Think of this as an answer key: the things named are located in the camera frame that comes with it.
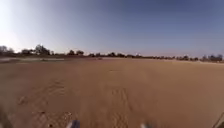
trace dirt field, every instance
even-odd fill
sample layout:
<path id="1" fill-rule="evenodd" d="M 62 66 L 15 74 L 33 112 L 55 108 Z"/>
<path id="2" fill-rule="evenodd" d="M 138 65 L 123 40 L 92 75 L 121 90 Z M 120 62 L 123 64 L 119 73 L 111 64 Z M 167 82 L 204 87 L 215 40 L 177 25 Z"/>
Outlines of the dirt field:
<path id="1" fill-rule="evenodd" d="M 0 64 L 14 128 L 211 128 L 224 111 L 224 65 L 141 59 Z"/>

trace sky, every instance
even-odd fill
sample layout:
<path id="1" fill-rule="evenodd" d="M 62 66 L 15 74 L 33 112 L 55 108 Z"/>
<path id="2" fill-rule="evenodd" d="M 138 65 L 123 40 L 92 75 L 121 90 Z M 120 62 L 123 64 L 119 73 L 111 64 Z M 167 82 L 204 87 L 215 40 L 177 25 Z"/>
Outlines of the sky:
<path id="1" fill-rule="evenodd" d="M 223 0 L 0 0 L 0 45 L 142 55 L 224 54 Z"/>

